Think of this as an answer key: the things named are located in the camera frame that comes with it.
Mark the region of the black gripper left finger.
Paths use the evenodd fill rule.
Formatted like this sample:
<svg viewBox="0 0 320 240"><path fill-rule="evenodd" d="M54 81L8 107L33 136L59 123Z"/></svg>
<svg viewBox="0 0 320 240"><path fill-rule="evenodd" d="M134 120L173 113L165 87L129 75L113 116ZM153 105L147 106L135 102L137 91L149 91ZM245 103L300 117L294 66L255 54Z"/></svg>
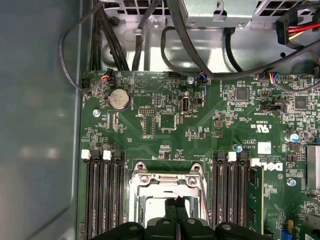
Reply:
<svg viewBox="0 0 320 240"><path fill-rule="evenodd" d="M177 237L176 199L165 200L165 216L151 219L147 227L126 222L94 237L95 240L175 240Z"/></svg>

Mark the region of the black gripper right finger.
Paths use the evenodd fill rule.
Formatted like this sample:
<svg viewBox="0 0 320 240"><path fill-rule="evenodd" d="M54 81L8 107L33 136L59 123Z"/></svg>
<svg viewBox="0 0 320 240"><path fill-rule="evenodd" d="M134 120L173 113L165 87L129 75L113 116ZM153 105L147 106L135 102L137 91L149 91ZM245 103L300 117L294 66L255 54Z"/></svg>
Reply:
<svg viewBox="0 0 320 240"><path fill-rule="evenodd" d="M176 198L176 216L185 240L268 240L269 237L232 222L222 222L214 229L198 218L188 217L185 200Z"/></svg>

